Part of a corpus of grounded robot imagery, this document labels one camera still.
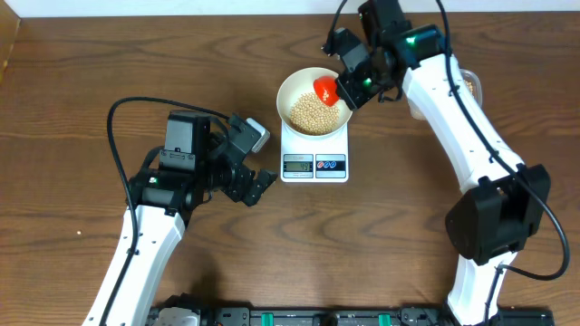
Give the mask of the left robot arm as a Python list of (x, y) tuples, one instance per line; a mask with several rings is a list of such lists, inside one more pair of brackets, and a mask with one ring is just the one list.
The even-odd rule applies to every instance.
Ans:
[(237, 115), (227, 122), (205, 113), (174, 110), (165, 143), (152, 149), (127, 188), (121, 236), (87, 325), (141, 325), (167, 262), (193, 210), (221, 191), (234, 202), (255, 205), (277, 178), (244, 163), (270, 133)]

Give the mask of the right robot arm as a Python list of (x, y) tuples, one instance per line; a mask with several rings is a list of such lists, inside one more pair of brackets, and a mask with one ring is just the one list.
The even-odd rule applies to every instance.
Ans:
[(396, 90), (429, 123), (459, 182), (461, 199), (445, 218), (459, 260), (441, 318), (454, 325), (551, 324), (548, 312), (498, 307), (505, 275), (544, 214), (546, 169), (527, 166), (494, 130), (461, 74), (447, 26), (415, 27), (396, 1), (367, 1), (358, 14), (363, 37), (332, 28), (324, 45), (343, 63), (337, 96), (359, 110)]

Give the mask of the white digital kitchen scale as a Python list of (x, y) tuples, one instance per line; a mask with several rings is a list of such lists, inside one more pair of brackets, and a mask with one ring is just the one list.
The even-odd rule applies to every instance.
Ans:
[(345, 183), (349, 179), (348, 129), (309, 136), (282, 124), (280, 175), (286, 183)]

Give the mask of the red plastic measuring scoop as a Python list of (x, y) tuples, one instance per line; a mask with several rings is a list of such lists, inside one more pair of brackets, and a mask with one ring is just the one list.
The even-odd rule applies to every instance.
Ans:
[(340, 97), (337, 94), (337, 85), (332, 76), (322, 76), (313, 82), (314, 93), (319, 100), (328, 107), (332, 107)]

